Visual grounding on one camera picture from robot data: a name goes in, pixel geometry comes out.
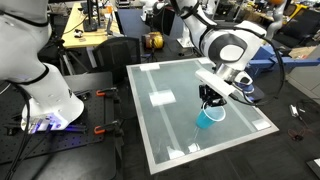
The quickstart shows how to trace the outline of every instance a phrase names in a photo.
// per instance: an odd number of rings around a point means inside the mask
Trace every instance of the desk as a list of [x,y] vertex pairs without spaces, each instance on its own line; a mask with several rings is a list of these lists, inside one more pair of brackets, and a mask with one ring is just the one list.
[[[226,99],[223,121],[205,130],[197,128],[202,101],[195,72],[212,67],[201,64],[203,60],[207,59],[127,66],[151,174],[278,131],[258,108],[231,99]],[[146,70],[157,65],[159,69]],[[150,95],[167,98],[158,96],[162,92],[172,92],[175,101],[153,107]]]
[[[70,31],[77,25],[78,26],[76,29],[83,30],[83,25],[80,23],[82,22],[85,16],[82,15],[80,11],[78,11],[78,8],[80,7],[80,3],[74,3],[66,28],[64,29],[64,33]],[[118,24],[115,21],[115,17],[114,21],[112,22],[111,30],[119,33]],[[63,46],[65,48],[82,48],[97,46],[108,39],[108,36],[106,36],[105,28],[100,28],[96,32],[84,32],[83,38],[85,38],[86,40],[83,42],[80,42],[79,38],[75,38],[73,32],[74,31],[72,30],[69,33],[63,34],[62,39],[65,40]]]
[[[64,29],[64,33],[62,35],[62,39],[65,41],[63,46],[65,48],[87,48],[87,53],[91,62],[91,65],[93,68],[97,67],[97,63],[93,57],[92,54],[92,50],[94,46],[98,46],[99,44],[101,44],[102,42],[106,41],[108,39],[108,36],[106,36],[106,26],[104,26],[103,28],[98,28],[98,30],[96,32],[84,32],[83,33],[83,37],[81,39],[85,39],[84,41],[80,41],[79,38],[75,38],[73,35],[74,30],[70,31],[71,29],[75,28],[75,29],[80,29],[83,30],[83,25],[82,25],[82,21],[85,18],[85,16],[78,10],[78,8],[80,8],[81,5],[80,3],[74,3],[73,7],[72,7],[72,11],[70,13],[67,25]],[[111,30],[113,32],[119,33],[119,28],[118,28],[118,24],[116,22],[116,18],[114,16],[113,21],[112,21],[112,25],[111,25]],[[64,62],[66,63],[69,72],[74,71],[72,65],[69,63],[69,59],[67,57],[64,57]]]
[[[112,86],[111,73],[95,73],[65,77],[74,91],[102,89]],[[105,122],[112,122],[113,101],[105,101]],[[113,179],[116,176],[116,149],[112,135],[101,143],[26,159],[13,179]],[[3,177],[11,164],[0,166]]]
[[261,22],[261,18],[262,18],[262,21],[264,19],[271,21],[271,22],[274,21],[273,17],[267,16],[266,13],[256,12],[252,8],[247,7],[247,8],[244,8],[243,10],[246,12],[246,15],[244,17],[245,20],[259,23],[259,22]]

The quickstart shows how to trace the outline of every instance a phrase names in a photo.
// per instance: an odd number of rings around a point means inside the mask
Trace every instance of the table leg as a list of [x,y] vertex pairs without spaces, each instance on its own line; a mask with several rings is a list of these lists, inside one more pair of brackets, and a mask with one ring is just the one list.
[[68,54],[75,60],[77,63],[87,72],[89,73],[89,69],[72,53],[68,52]]
[[92,50],[94,49],[94,47],[87,47],[86,49],[87,49],[87,53],[88,53],[88,56],[89,56],[89,59],[90,59],[90,62],[91,62],[91,66],[93,68],[97,67],[97,62],[94,59],[94,56],[93,56],[93,53],[92,53]]
[[72,64],[70,63],[70,59],[69,59],[68,55],[65,53],[65,54],[62,55],[62,58],[63,58],[63,61],[64,61],[64,63],[66,64],[66,66],[68,68],[69,74],[70,75],[75,75],[76,73],[75,73],[75,71],[73,69]]

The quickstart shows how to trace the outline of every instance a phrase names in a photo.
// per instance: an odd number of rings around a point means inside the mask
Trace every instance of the floor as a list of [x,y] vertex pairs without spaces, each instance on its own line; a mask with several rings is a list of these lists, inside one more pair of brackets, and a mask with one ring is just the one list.
[[[66,18],[57,22],[57,32],[61,33]],[[85,50],[79,49],[83,54],[80,60],[87,63]],[[278,83],[278,72],[261,74],[254,82],[267,95],[272,95]],[[280,129],[279,132],[259,138],[257,140],[227,149],[225,151],[207,156],[195,162],[176,167],[156,176],[150,176],[146,155],[135,118],[134,102],[128,96],[127,89],[120,89],[122,98],[121,112],[116,107],[116,116],[129,118],[123,125],[124,142],[123,167],[124,179],[212,179],[212,180],[312,180],[317,179],[309,169],[306,162],[320,157],[320,115],[318,105],[313,105],[313,111],[304,119],[307,126],[304,139],[293,141],[289,132],[301,131],[306,125],[291,116],[289,105],[301,99],[308,99],[304,94],[285,83],[279,99],[260,107],[269,119]]]

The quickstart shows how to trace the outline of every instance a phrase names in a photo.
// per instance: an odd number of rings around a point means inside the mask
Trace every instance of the white tape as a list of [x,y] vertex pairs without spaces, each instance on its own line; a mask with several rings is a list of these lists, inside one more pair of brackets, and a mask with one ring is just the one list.
[[157,69],[160,69],[160,66],[157,63],[143,64],[140,66],[141,71],[150,71],[150,70],[157,70]]
[[167,151],[170,159],[175,159],[185,155],[182,151],[172,149],[170,146],[167,146]]
[[213,62],[208,59],[208,58],[199,58],[198,61],[201,63],[201,64],[213,64]]
[[258,131],[271,127],[271,125],[263,119],[253,121],[252,124],[257,128]]
[[314,162],[320,167],[320,159],[315,159]]
[[153,107],[176,102],[176,98],[171,90],[149,93],[149,96]]

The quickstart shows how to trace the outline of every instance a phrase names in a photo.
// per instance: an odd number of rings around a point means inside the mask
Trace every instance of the cardboard box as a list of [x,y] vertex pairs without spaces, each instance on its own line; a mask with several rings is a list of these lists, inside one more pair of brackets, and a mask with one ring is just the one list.
[[309,54],[311,54],[317,46],[311,46],[311,47],[302,47],[302,48],[294,48],[289,53],[289,55],[293,59],[306,59],[308,58]]
[[255,14],[252,10],[245,9],[244,20],[259,23],[261,21],[261,17]]

